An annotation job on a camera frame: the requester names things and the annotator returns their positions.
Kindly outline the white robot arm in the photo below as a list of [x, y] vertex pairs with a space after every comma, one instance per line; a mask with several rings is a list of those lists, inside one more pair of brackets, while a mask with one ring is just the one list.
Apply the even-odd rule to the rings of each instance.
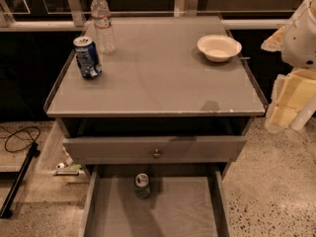
[[315, 113], [316, 0], [304, 0], [261, 49], [279, 51], [282, 61], [292, 66], [274, 82], [265, 128], [273, 133], [289, 127], [299, 130]]

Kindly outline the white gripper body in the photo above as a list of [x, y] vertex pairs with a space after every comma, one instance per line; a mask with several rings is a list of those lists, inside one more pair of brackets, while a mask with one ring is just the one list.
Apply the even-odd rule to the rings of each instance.
[[298, 113], [316, 96], [316, 70], [294, 67], [274, 83], [265, 128], [278, 133], [291, 128]]

